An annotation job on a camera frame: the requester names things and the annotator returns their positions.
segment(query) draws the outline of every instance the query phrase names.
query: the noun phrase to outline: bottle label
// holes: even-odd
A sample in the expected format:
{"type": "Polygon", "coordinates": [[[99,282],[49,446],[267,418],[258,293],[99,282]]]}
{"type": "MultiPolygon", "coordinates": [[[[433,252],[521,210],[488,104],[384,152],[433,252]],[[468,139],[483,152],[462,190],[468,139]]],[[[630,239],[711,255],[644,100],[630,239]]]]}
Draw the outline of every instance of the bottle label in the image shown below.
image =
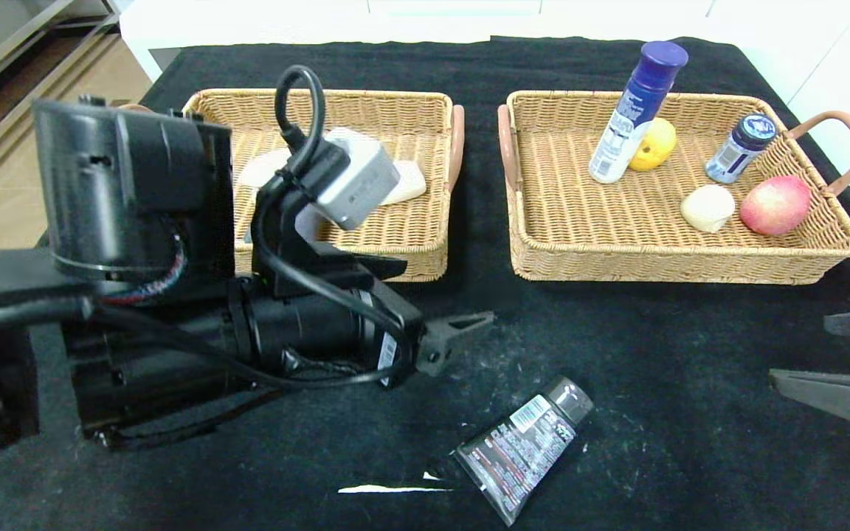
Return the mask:
{"type": "Polygon", "coordinates": [[[489,433],[459,447],[469,469],[507,524],[550,470],[576,430],[541,395],[533,397],[489,433]]]}
{"type": "Polygon", "coordinates": [[[721,148],[704,166],[708,177],[723,184],[732,184],[743,173],[746,166],[762,151],[752,151],[736,144],[732,136],[728,136],[721,148]]]}
{"type": "Polygon", "coordinates": [[[665,94],[651,93],[628,83],[590,161],[590,174],[596,181],[615,182],[621,178],[664,97],[665,94]]]}

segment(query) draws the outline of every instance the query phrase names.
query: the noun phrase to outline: yellow fruit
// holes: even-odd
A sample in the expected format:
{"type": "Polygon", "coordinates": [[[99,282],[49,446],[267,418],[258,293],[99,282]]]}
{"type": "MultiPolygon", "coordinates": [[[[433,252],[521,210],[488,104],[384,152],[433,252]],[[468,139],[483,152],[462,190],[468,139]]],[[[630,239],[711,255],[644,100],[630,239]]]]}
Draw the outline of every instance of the yellow fruit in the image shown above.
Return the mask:
{"type": "Polygon", "coordinates": [[[654,118],[645,132],[641,145],[638,145],[638,151],[635,151],[635,157],[628,163],[628,167],[634,171],[657,168],[662,162],[668,160],[675,145],[677,145],[677,133],[674,131],[674,125],[664,118],[654,118]]]}

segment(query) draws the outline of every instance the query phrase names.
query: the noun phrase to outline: wicker basket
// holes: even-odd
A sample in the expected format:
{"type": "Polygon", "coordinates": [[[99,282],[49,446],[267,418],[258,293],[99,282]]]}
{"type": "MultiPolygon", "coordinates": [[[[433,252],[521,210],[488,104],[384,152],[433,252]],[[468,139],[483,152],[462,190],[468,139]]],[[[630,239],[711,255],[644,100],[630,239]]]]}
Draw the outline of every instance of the wicker basket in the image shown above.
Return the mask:
{"type": "Polygon", "coordinates": [[[669,94],[660,116],[678,144],[650,172],[627,170],[617,184],[598,184],[588,162],[621,93],[517,91],[499,109],[500,151],[507,181],[511,262],[533,281],[740,282],[800,285],[850,257],[850,218],[835,184],[815,171],[795,139],[831,111],[788,131],[773,109],[752,97],[669,94]],[[739,221],[699,232],[680,214],[682,199],[711,184],[704,163],[739,118],[764,112],[780,134],[728,189],[739,205],[766,178],[794,174],[812,188],[809,216],[782,236],[752,232],[739,221]]]}
{"type": "MultiPolygon", "coordinates": [[[[416,161],[425,175],[425,194],[381,206],[356,231],[331,223],[320,239],[343,251],[391,256],[408,262],[393,281],[434,281],[448,265],[448,212],[461,169],[463,108],[445,94],[399,91],[324,91],[326,127],[348,127],[375,137],[393,159],[416,161]]],[[[310,97],[293,90],[288,117],[310,125],[310,97]]],[[[274,120],[274,90],[210,88],[192,96],[183,111],[232,128],[232,165],[236,177],[256,155],[284,148],[274,120]]],[[[256,190],[234,186],[235,268],[250,272],[252,246],[244,239],[254,214],[256,190]]]]}

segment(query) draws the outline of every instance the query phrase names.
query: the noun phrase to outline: basket handle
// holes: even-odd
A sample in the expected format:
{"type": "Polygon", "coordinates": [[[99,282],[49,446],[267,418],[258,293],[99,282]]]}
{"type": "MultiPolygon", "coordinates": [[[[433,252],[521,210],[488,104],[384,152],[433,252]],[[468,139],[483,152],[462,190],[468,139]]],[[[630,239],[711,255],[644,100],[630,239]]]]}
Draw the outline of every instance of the basket handle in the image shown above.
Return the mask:
{"type": "MultiPolygon", "coordinates": [[[[810,128],[815,127],[820,122],[826,121],[829,118],[834,118],[837,121],[840,121],[848,130],[850,130],[850,114],[842,111],[824,111],[822,114],[816,114],[815,117],[806,120],[797,127],[793,128],[789,131],[789,137],[792,137],[792,140],[797,140],[802,135],[809,132],[810,128]]],[[[836,181],[832,182],[832,184],[826,185],[824,187],[823,192],[826,195],[836,196],[844,191],[845,188],[850,185],[850,168],[848,171],[841,174],[841,177],[837,178],[836,181]]]]}
{"type": "Polygon", "coordinates": [[[510,131],[510,110],[507,105],[497,108],[497,136],[500,141],[500,160],[503,161],[503,177],[507,181],[507,187],[516,192],[520,189],[520,184],[516,180],[519,168],[516,167],[514,134],[510,131]]]}
{"type": "Polygon", "coordinates": [[[461,174],[461,160],[465,156],[465,108],[462,105],[452,107],[452,160],[448,166],[448,182],[445,188],[455,190],[461,174]]]}
{"type": "Polygon", "coordinates": [[[122,104],[118,108],[122,108],[124,111],[139,111],[139,112],[152,112],[153,111],[152,108],[145,107],[145,105],[140,105],[139,103],[125,103],[125,104],[122,104]]]}

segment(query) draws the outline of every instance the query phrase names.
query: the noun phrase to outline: white soap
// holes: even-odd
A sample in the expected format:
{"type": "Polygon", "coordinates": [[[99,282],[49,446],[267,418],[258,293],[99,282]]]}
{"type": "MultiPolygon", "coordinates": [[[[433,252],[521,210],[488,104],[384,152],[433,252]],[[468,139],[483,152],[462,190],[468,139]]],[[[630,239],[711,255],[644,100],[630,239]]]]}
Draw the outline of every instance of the white soap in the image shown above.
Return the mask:
{"type": "Polygon", "coordinates": [[[287,149],[274,149],[274,151],[257,155],[245,166],[236,182],[252,188],[261,188],[274,177],[274,172],[287,164],[287,159],[290,157],[291,152],[287,149]]]}
{"type": "Polygon", "coordinates": [[[736,201],[728,189],[715,184],[701,186],[681,202],[681,215],[703,232],[719,231],[735,209],[736,201]]]}
{"type": "Polygon", "coordinates": [[[408,201],[425,193],[425,175],[415,161],[395,161],[393,165],[398,171],[398,184],[382,199],[381,205],[408,201]]]}
{"type": "MultiPolygon", "coordinates": [[[[251,159],[238,176],[237,184],[261,188],[283,165],[287,164],[291,152],[287,149],[274,149],[257,155],[251,159]]],[[[398,171],[398,184],[392,188],[392,192],[382,199],[381,205],[391,205],[402,201],[417,198],[425,193],[425,175],[418,168],[415,161],[394,161],[395,170],[398,171]]]]}

